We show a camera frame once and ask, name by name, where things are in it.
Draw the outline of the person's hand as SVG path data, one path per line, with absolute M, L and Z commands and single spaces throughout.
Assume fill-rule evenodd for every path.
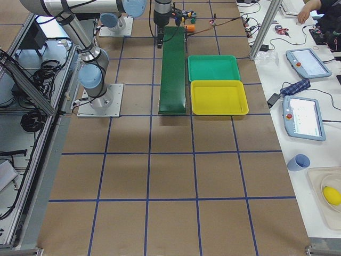
M 309 9 L 302 9 L 297 16 L 297 21 L 301 24 L 305 23 L 305 21 L 310 17 Z

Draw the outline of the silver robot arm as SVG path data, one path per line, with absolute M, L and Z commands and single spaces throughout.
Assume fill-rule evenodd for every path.
M 171 0 L 155 0 L 153 21 L 158 27 L 168 25 L 171 9 Z
M 144 13 L 146 1 L 21 1 L 29 12 L 54 18 L 75 44 L 85 66 L 79 80 L 91 100 L 109 101 L 112 93 L 104 79 L 108 57 L 89 36 L 77 18 L 78 14 L 126 13 L 137 18 Z

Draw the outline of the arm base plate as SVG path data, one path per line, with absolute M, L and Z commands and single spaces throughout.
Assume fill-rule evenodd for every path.
M 100 17 L 102 23 L 100 37 L 130 37 L 134 19 L 132 17 L 122 16 L 118 18 L 112 13 L 106 13 Z
M 106 94 L 91 103 L 81 103 L 78 107 L 79 118 L 118 118 L 123 98 L 123 84 L 107 84 Z

